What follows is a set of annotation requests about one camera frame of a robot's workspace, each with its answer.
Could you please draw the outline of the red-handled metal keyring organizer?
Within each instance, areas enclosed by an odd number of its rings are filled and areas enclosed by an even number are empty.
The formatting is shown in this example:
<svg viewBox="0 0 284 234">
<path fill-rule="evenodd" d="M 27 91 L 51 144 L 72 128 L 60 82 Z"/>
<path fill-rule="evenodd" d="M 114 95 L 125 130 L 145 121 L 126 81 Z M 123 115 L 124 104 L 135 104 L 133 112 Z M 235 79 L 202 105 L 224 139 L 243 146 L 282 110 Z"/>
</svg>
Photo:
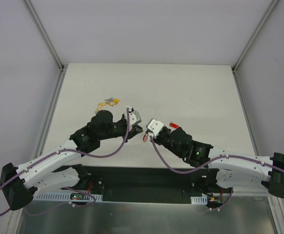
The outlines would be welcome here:
<svg viewBox="0 0 284 234">
<path fill-rule="evenodd" d="M 142 140 L 144 143 L 146 143 L 149 140 L 149 136 L 147 133 L 144 134 L 144 136 L 142 137 Z"/>
</svg>

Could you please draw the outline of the red key fob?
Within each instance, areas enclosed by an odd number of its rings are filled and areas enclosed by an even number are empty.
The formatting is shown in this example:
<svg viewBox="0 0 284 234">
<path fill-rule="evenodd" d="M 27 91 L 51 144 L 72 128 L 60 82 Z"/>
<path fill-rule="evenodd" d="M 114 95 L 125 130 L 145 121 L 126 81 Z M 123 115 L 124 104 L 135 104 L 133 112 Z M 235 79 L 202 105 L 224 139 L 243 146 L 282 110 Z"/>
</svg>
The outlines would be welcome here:
<svg viewBox="0 0 284 234">
<path fill-rule="evenodd" d="M 169 123 L 169 126 L 174 128 L 174 129 L 178 129 L 179 128 L 179 125 L 174 123 L 174 122 L 172 122 L 172 121 Z"/>
</svg>

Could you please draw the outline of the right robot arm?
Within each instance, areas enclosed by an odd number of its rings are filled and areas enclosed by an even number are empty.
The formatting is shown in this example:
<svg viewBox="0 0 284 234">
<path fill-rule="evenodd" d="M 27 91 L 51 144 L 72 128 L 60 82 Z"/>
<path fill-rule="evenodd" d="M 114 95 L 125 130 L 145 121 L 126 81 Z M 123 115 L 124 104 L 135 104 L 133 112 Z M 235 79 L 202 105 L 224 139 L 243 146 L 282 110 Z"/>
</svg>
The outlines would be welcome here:
<svg viewBox="0 0 284 234">
<path fill-rule="evenodd" d="M 163 126 L 160 131 L 147 130 L 143 141 L 149 140 L 154 149 L 163 146 L 175 156 L 189 164 L 193 173 L 203 168 L 216 173 L 205 180 L 210 192 L 221 188 L 259 187 L 269 194 L 284 199 L 284 154 L 272 156 L 247 156 L 216 148 L 192 139 L 181 127 L 171 130 Z"/>
</svg>

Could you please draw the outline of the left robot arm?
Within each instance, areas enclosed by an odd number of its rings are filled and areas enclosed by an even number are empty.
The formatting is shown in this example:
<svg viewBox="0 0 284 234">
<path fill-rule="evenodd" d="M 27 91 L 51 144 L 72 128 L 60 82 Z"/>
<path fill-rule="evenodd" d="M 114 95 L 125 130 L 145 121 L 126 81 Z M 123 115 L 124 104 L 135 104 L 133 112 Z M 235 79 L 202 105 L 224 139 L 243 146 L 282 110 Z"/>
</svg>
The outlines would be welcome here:
<svg viewBox="0 0 284 234">
<path fill-rule="evenodd" d="M 127 108 L 121 119 L 113 121 L 110 111 L 98 111 L 86 126 L 77 130 L 54 151 L 20 164 L 8 163 L 3 166 L 0 189 L 12 211 L 27 206 L 34 197 L 53 189 L 75 186 L 79 190 L 89 184 L 88 174 L 82 165 L 73 165 L 67 171 L 56 170 L 83 156 L 94 157 L 93 151 L 103 140 L 121 137 L 123 143 L 143 131 L 139 126 L 140 114 Z"/>
</svg>

